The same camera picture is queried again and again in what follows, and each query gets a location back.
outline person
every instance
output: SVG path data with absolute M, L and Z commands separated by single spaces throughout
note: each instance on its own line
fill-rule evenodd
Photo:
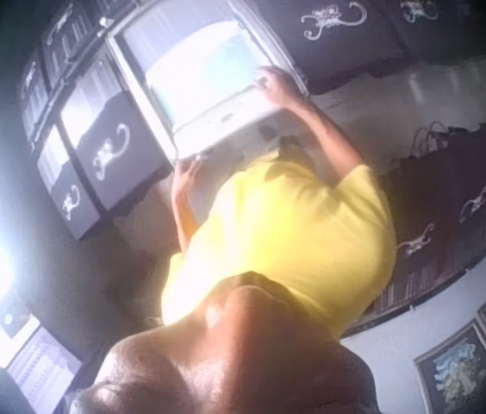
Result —
M 339 338 L 389 281 L 387 202 L 343 132 L 280 69 L 262 72 L 257 87 L 308 125 L 340 182 L 291 144 L 235 173 L 198 226 L 202 163 L 176 165 L 165 326 L 115 345 L 72 412 L 378 412 L 370 369 Z

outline white wall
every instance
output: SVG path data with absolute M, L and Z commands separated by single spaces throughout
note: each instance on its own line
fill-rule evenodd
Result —
M 414 310 L 341 341 L 371 368 L 384 414 L 425 412 L 414 358 L 452 336 L 486 302 L 486 257 Z

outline yellow shirt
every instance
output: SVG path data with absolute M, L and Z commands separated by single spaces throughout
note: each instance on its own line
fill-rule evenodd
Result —
M 256 161 L 220 189 L 185 256 L 172 257 L 163 320 L 192 312 L 222 279 L 254 271 L 340 337 L 387 285 L 395 255 L 389 208 L 368 166 L 330 188 L 294 162 Z

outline wire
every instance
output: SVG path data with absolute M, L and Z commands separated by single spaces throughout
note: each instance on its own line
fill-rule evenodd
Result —
M 416 131 L 415 131 L 415 135 L 414 135 L 414 140 L 412 141 L 412 147 L 409 149 L 409 155 L 410 156 L 413 156 L 414 155 L 414 152 L 415 152 L 415 145 L 417 143 L 417 138 L 419 137 L 419 134 L 422 132 L 422 131 L 425 131 L 427 132 L 427 136 L 429 135 L 429 130 L 425 127 L 419 127 Z
M 435 140 L 436 141 L 437 147 L 442 147 L 442 141 L 443 140 L 440 139 L 435 134 L 437 131 L 434 131 L 433 130 L 433 128 L 436 125 L 440 126 L 443 129 L 442 132 L 445 132 L 446 134 L 448 134 L 448 128 L 446 127 L 446 125 L 444 123 L 442 123 L 441 121 L 433 121 L 433 122 L 431 122 L 431 125 L 429 126 L 429 130 L 428 130 L 427 136 L 423 139 L 423 141 L 421 141 L 421 143 L 418 146 L 418 148 L 421 151 L 421 155 L 427 154 L 429 152 L 429 143 L 430 143 L 431 140 Z

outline man's hand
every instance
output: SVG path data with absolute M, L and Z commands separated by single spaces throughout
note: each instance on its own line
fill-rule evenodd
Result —
M 286 110 L 292 110 L 304 102 L 300 91 L 290 76 L 275 66 L 262 66 L 259 73 L 264 82 L 256 82 L 255 86 L 261 90 L 273 103 Z
M 178 204 L 180 201 L 187 200 L 193 185 L 195 184 L 195 177 L 203 162 L 201 160 L 187 160 L 179 161 L 174 166 L 174 180 L 172 181 L 171 201 L 172 205 Z
M 179 161 L 174 166 L 174 180 L 172 181 L 171 202 L 172 213 L 178 232 L 178 241 L 182 252 L 185 252 L 190 245 L 191 237 L 196 233 L 198 226 L 193 213 L 191 212 L 188 197 L 195 177 L 203 166 L 201 160 Z
M 324 113 L 305 100 L 292 79 L 277 67 L 262 67 L 264 82 L 255 85 L 270 101 L 292 112 L 310 128 L 340 179 L 346 177 L 363 161 L 360 154 L 346 139 L 345 134 Z

